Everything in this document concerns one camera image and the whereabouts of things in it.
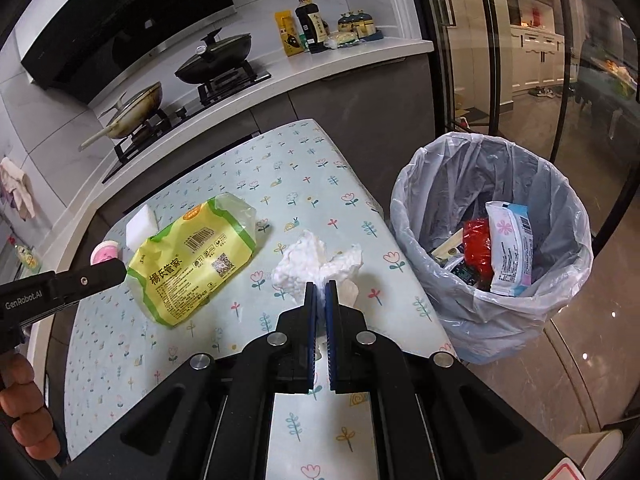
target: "human hand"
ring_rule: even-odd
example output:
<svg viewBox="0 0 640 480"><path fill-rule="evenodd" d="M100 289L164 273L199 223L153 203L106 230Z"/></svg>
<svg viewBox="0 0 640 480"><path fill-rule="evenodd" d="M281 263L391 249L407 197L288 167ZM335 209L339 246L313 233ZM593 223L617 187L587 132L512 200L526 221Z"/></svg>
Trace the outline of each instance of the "human hand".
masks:
<svg viewBox="0 0 640 480"><path fill-rule="evenodd" d="M60 452L60 443L42 393L33 382L30 362L15 354L6 371L15 382L0 392L0 410L12 418L20 418L11 427L15 439L36 460L55 457Z"/></svg>

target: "marble floor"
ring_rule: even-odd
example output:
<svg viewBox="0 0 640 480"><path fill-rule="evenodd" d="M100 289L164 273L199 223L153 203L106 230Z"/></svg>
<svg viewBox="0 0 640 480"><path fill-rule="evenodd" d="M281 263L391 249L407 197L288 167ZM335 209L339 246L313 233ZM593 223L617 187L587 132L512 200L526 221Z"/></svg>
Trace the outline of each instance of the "marble floor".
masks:
<svg viewBox="0 0 640 480"><path fill-rule="evenodd" d="M559 98L528 94L500 118L500 132L538 155L550 155ZM590 107L569 100L556 166L568 177L597 232L618 197L628 165L609 146ZM599 430L622 418L640 384L640 301L636 261L640 199L594 261L573 301L519 354L471 366L488 386L553 442Z"/></svg>

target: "wok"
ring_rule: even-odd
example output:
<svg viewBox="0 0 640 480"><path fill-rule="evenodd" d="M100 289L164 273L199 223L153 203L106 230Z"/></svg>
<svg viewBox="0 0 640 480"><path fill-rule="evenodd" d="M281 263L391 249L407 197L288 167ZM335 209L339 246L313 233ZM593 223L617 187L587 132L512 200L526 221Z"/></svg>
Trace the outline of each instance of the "wok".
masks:
<svg viewBox="0 0 640 480"><path fill-rule="evenodd" d="M100 132L89 137L80 144L78 151L84 150L101 137L107 136L110 139L124 139L138 129L149 117L151 117L160 107L162 102L162 84L160 82L141 90L126 103L122 103L124 94L120 96L116 104L103 111L104 114L115 108L116 113L109 121L109 124Z"/></svg>
<svg viewBox="0 0 640 480"><path fill-rule="evenodd" d="M185 83L202 84L234 68L239 68L251 50L251 35L239 34L220 41L215 36L220 28L207 34L202 41L206 43L196 49L191 56L175 72Z"/></svg>

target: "trash can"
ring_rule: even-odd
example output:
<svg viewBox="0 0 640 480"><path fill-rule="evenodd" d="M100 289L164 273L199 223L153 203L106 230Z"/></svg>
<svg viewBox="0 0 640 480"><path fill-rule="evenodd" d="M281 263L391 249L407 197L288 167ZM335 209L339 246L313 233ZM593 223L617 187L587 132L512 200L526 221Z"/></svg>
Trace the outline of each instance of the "trash can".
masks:
<svg viewBox="0 0 640 480"><path fill-rule="evenodd" d="M517 298L467 285L429 252L463 223L503 200L529 208L532 285ZM524 148L481 134L451 132L418 149L392 192L390 219L400 248L430 297L458 355L485 364L542 332L589 277L589 218L569 181Z"/></svg>

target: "stove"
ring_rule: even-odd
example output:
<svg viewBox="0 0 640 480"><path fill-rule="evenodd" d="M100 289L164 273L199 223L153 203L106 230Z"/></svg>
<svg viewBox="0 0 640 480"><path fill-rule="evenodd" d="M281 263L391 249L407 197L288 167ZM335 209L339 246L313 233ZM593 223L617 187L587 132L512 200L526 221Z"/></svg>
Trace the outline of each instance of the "stove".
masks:
<svg viewBox="0 0 640 480"><path fill-rule="evenodd" d="M174 128L220 101L270 77L271 74L266 70L256 72L247 61L244 61L240 68L225 72L217 78L198 86L198 98L188 102L173 114L167 114L159 109L132 134L129 147L126 149L122 147L123 143L129 140L129 137L122 139L114 146L118 161L102 183L107 182L156 140L161 139Z"/></svg>

